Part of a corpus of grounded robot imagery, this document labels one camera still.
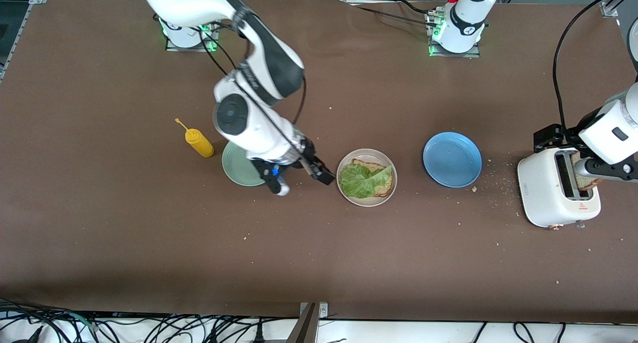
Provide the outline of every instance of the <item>mustard bottle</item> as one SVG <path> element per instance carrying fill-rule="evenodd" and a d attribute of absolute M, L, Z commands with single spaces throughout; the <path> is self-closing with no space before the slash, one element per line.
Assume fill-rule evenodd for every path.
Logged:
<path fill-rule="evenodd" d="M 186 127 L 186 125 L 182 124 L 182 121 L 180 121 L 179 119 L 175 119 L 175 122 L 182 125 L 182 127 L 186 129 L 184 138 L 186 139 L 187 143 L 189 143 L 189 145 L 196 150 L 196 152 L 199 152 L 199 154 L 203 157 L 212 156 L 212 154 L 215 152 L 215 149 L 212 148 L 212 145 L 205 138 L 205 136 L 201 134 L 200 130 L 189 129 L 188 127 Z"/>

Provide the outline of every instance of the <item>bread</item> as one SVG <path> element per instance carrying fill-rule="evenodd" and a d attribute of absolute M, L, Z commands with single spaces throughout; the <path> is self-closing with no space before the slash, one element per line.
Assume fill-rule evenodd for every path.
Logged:
<path fill-rule="evenodd" d="M 386 166 L 375 164 L 374 162 L 365 162 L 357 159 L 352 160 L 353 164 L 361 165 L 370 170 L 370 172 L 374 172 L 376 170 L 382 170 L 386 168 Z M 390 175 L 390 179 L 385 182 L 383 186 L 374 187 L 374 195 L 373 197 L 386 197 L 392 191 L 392 180 L 394 179 L 394 175 Z"/>
<path fill-rule="evenodd" d="M 581 153 L 576 152 L 575 154 L 571 154 L 570 159 L 572 160 L 572 166 L 576 165 L 576 163 L 581 159 Z M 578 186 L 580 191 L 592 190 L 602 182 L 602 178 L 585 177 L 577 173 L 574 173 L 574 176 L 576 177 L 576 186 Z"/>

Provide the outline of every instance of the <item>table surface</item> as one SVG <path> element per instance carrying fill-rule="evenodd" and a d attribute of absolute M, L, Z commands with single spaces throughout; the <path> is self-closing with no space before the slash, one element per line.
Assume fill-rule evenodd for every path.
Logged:
<path fill-rule="evenodd" d="M 532 133 L 558 120 L 552 56 L 579 6 L 497 4 L 469 60 L 429 57 L 418 25 L 337 0 L 248 4 L 305 63 L 298 127 L 319 157 L 334 170 L 352 150 L 385 152 L 392 198 L 353 206 L 303 171 L 287 174 L 287 197 L 233 184 L 211 120 L 222 75 L 205 54 L 164 52 L 143 0 L 48 0 L 0 86 L 0 296 L 101 311 L 294 316 L 298 302 L 327 301 L 338 318 L 638 320 L 638 186 L 604 182 L 584 231 L 551 231 L 524 218 L 515 177 Z M 221 42 L 244 52 L 230 32 Z M 628 88 L 615 20 L 583 16 L 558 71 L 572 124 Z M 278 111 L 291 118 L 300 97 Z M 217 154 L 199 157 L 175 118 Z M 450 130 L 481 150 L 476 192 L 423 169 L 426 140 Z"/>

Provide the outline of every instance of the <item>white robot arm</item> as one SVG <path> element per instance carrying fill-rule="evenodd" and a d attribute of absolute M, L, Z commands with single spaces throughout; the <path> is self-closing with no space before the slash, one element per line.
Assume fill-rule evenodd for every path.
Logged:
<path fill-rule="evenodd" d="M 281 174 L 305 168 L 325 184 L 334 175 L 315 156 L 312 141 L 271 107 L 300 88 L 304 66 L 241 0 L 146 0 L 165 21 L 180 27 L 231 20 L 233 31 L 253 43 L 253 53 L 214 88 L 213 121 L 226 139 L 244 148 L 273 193 L 289 187 Z"/>
<path fill-rule="evenodd" d="M 432 39 L 454 53 L 467 52 L 480 40 L 485 18 L 496 0 L 458 0 L 443 7 L 442 27 Z"/>

